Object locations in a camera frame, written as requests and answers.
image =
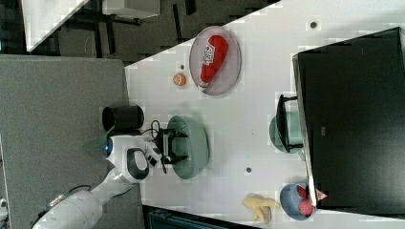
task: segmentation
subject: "plate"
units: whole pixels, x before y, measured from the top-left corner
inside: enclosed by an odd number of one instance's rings
[[[242,58],[238,42],[229,31],[224,30],[222,27],[208,27],[201,31],[194,40],[189,57],[190,72],[196,86],[199,84],[202,71],[203,51],[212,35],[220,35],[228,43],[224,62],[211,80],[208,88],[204,91],[205,94],[219,95],[229,92],[236,83],[241,71]]]

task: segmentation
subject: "red bottle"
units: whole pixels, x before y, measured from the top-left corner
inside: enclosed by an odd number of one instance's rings
[[[223,37],[213,35],[209,38],[203,54],[202,73],[199,80],[200,91],[205,91],[215,73],[223,64],[227,48],[228,43]]]

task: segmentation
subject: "green bowl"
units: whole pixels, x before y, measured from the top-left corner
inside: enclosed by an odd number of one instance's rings
[[[188,135],[173,140],[173,153],[176,156],[188,156],[173,165],[175,173],[182,179],[195,177],[208,163],[208,143],[203,125],[191,117],[176,115],[170,118],[167,128]]]
[[[301,133],[300,118],[297,113],[287,112],[287,121],[288,121],[288,135],[290,144],[302,144],[303,137]],[[269,126],[270,139],[273,145],[282,152],[288,153],[286,148],[283,146],[281,139],[278,134],[278,129],[276,125],[276,117],[270,122]],[[294,148],[289,150],[290,154],[295,154],[302,151],[302,148]]]

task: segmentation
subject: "blue bowl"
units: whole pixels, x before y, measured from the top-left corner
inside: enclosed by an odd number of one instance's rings
[[[301,198],[298,195],[297,186],[301,185],[289,184],[281,190],[280,193],[281,206],[283,207],[284,212],[286,212],[286,214],[289,217],[296,220],[306,220],[309,217],[304,217],[303,215],[301,215],[300,210],[298,210],[298,205],[303,200],[303,198]]]

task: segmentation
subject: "black mug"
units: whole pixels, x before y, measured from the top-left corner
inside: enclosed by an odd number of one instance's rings
[[[115,132],[134,131],[142,127],[143,110],[139,106],[110,108],[102,111],[102,125],[105,131],[114,127]]]

